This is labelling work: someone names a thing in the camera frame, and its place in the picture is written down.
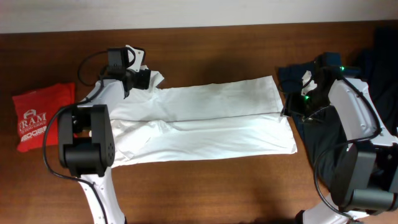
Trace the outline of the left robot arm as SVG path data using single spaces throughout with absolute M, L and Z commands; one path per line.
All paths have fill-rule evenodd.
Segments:
M 83 189 L 94 223 L 125 224 L 111 173 L 116 144 L 110 113 L 132 89 L 149 88 L 151 71 L 141 67 L 144 49 L 127 45 L 105 53 L 108 63 L 100 70 L 93 90 L 55 115 L 58 156 L 61 166 L 69 170 L 67 178 Z

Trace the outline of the white t-shirt with graphic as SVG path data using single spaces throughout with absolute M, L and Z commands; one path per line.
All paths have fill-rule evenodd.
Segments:
M 114 166 L 229 159 L 297 152 L 272 77 L 231 83 L 131 90 L 111 112 Z

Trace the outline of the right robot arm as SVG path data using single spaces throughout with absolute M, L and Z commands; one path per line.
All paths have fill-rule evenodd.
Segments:
M 397 210 L 397 136 L 373 103 L 358 67 L 325 52 L 303 68 L 282 68 L 281 115 L 291 117 L 313 169 L 320 203 L 302 210 L 295 223 L 361 223 Z

